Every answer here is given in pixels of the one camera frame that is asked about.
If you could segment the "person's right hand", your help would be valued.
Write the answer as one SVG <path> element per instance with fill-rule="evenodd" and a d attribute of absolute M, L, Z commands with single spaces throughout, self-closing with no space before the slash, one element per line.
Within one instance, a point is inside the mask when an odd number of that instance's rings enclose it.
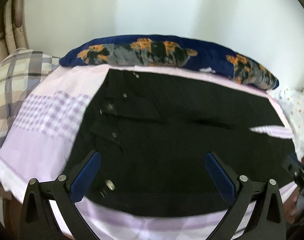
<path fill-rule="evenodd" d="M 289 198 L 283 204 L 285 219 L 288 224 L 293 224 L 296 219 L 302 213 L 304 208 L 304 198 L 300 194 L 300 190 L 297 187 Z"/>

